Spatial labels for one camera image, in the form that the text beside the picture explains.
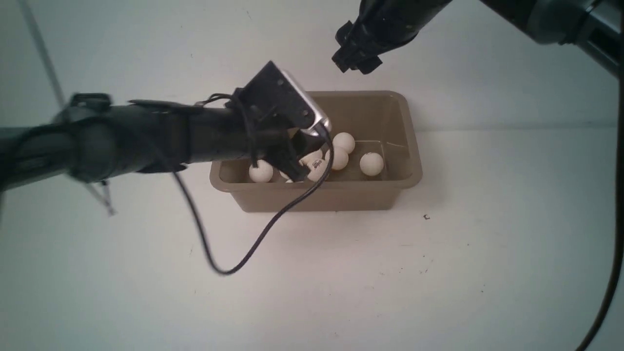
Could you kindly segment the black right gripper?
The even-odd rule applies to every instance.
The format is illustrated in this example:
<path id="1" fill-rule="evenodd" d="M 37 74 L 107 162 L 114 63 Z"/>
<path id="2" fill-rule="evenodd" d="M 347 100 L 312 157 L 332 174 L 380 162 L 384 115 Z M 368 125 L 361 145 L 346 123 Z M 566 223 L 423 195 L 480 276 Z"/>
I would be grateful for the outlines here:
<path id="1" fill-rule="evenodd" d="M 336 34 L 340 47 L 332 60 L 342 73 L 370 74 L 383 64 L 380 54 L 408 44 L 449 4 L 449 0 L 362 0 L 356 20 Z"/>

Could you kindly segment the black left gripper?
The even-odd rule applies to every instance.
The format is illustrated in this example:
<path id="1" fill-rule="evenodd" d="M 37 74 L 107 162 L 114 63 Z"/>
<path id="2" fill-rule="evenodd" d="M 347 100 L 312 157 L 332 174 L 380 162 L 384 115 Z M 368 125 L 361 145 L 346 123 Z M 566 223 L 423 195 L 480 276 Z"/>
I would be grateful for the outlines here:
<path id="1" fill-rule="evenodd" d="M 264 160 L 279 171 L 283 171 L 290 179 L 304 180 L 309 171 L 299 163 L 299 160 L 325 144 L 325 129 L 321 128 L 319 136 L 314 137 L 297 128 L 258 127 L 252 121 L 251 114 L 243 111 L 241 104 L 234 100 L 233 95 L 234 93 L 229 98 L 229 106 L 241 117 L 248 143 L 246 148 L 252 165 L 256 166 L 258 160 Z"/>

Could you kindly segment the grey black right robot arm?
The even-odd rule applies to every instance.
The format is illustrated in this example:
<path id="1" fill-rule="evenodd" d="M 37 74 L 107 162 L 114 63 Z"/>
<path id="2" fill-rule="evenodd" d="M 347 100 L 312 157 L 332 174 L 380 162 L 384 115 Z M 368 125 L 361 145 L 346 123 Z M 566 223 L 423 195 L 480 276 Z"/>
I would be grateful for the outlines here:
<path id="1" fill-rule="evenodd" d="M 448 0 L 362 0 L 355 21 L 336 32 L 339 70 L 372 73 L 381 54 L 403 47 L 449 4 Z M 486 0 L 486 7 L 542 45 L 573 45 L 619 75 L 621 0 Z"/>

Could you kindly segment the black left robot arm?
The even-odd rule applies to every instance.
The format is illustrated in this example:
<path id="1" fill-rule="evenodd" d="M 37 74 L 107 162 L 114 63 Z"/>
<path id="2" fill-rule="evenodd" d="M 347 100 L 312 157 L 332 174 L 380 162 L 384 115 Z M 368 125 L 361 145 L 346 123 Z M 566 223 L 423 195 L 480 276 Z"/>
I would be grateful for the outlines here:
<path id="1" fill-rule="evenodd" d="M 261 161 L 303 180 L 303 156 L 331 123 L 307 94 L 216 93 L 192 105 L 74 94 L 49 124 L 1 129 L 1 191 L 66 174 L 105 183 L 125 174 L 180 173 L 191 164 Z"/>

